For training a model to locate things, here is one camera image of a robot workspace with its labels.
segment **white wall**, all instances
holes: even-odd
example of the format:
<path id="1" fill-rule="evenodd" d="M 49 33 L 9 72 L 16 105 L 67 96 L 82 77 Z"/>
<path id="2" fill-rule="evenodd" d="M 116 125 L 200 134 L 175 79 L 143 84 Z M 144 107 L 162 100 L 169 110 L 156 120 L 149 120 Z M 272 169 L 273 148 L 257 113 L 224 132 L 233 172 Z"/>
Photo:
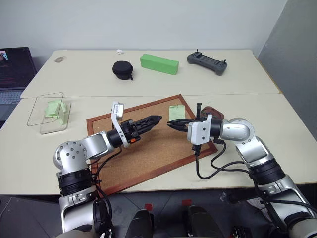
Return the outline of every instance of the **white wall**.
<path id="1" fill-rule="evenodd" d="M 286 0 L 0 0 L 0 48 L 39 67 L 62 49 L 252 49 Z"/>

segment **gray wall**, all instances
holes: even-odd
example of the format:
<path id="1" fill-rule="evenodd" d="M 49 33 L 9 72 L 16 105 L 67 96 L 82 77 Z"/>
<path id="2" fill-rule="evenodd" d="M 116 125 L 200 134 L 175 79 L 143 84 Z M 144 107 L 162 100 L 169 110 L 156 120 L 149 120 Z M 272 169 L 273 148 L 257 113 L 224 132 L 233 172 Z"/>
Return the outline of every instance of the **gray wall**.
<path id="1" fill-rule="evenodd" d="M 259 59 L 317 139 L 316 0 L 287 2 Z"/>
<path id="2" fill-rule="evenodd" d="M 0 48 L 30 47 L 37 68 L 55 50 L 252 49 L 286 0 L 0 0 Z"/>

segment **cork board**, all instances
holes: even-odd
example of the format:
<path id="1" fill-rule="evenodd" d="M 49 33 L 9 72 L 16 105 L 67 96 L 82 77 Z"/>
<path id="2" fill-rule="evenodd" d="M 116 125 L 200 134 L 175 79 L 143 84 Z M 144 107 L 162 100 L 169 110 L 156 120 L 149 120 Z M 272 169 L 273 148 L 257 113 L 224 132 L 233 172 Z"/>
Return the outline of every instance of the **cork board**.
<path id="1" fill-rule="evenodd" d="M 174 130 L 167 126 L 168 108 L 173 105 L 185 105 L 186 118 L 195 118 L 181 95 L 176 95 L 155 102 L 143 104 L 124 110 L 123 121 L 140 120 L 150 115 L 162 116 L 160 122 L 152 130 L 141 135 L 141 140 L 131 144 L 118 156 L 105 164 L 99 173 L 102 190 L 110 195 L 146 180 L 164 174 L 195 160 L 192 144 L 187 140 L 187 133 Z M 101 130 L 112 130 L 111 114 L 87 119 L 88 135 Z M 200 157 L 215 153 L 212 142 L 204 144 Z M 92 172 L 97 171 L 110 155 L 102 157 L 92 165 Z"/>

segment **transparent acrylic box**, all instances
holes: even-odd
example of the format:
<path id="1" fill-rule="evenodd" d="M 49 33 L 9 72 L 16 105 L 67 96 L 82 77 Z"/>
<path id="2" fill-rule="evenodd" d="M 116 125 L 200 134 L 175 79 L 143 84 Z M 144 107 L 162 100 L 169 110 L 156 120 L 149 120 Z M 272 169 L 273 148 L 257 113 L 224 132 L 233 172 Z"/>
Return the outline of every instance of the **transparent acrylic box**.
<path id="1" fill-rule="evenodd" d="M 62 131 L 67 128 L 71 103 L 63 93 L 52 93 L 36 98 L 28 126 L 40 127 L 40 134 Z"/>

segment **laptop keyboard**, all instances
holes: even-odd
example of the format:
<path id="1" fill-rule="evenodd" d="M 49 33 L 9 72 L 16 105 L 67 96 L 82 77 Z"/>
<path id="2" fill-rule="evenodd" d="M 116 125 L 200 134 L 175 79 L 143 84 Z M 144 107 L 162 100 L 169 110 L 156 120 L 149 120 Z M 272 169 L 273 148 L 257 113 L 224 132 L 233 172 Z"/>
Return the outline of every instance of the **laptop keyboard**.
<path id="1" fill-rule="evenodd" d="M 0 92 L 0 104 L 18 104 L 22 92 Z"/>

